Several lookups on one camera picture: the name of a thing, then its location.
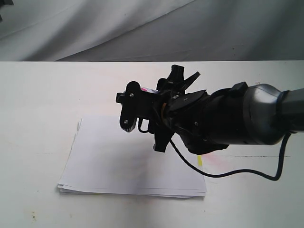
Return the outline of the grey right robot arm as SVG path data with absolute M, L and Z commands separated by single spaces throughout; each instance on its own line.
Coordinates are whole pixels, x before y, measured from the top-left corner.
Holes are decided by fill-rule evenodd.
M 177 134 L 189 152 L 202 155 L 231 144 L 273 145 L 287 133 L 304 130 L 304 91 L 279 91 L 268 84 L 245 82 L 212 94 L 206 90 L 187 93 L 199 77 L 184 78 L 184 68 L 171 67 L 167 78 L 154 90 L 131 81 L 116 102 L 122 105 L 120 127 L 131 132 L 148 120 L 154 150 L 165 152 Z

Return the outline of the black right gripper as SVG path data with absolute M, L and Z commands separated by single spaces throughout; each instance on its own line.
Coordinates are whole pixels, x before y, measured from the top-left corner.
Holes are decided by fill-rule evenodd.
M 154 120 L 138 118 L 136 126 L 141 133 L 154 135 L 153 149 L 157 152 L 165 152 L 172 136 L 177 133 L 173 122 L 195 102 L 207 96 L 205 90 L 194 93 L 185 93 L 193 82 L 200 76 L 199 72 L 184 80 L 184 67 L 172 65 L 167 79 L 158 81 L 156 90 L 159 91 L 156 101 L 153 103 Z

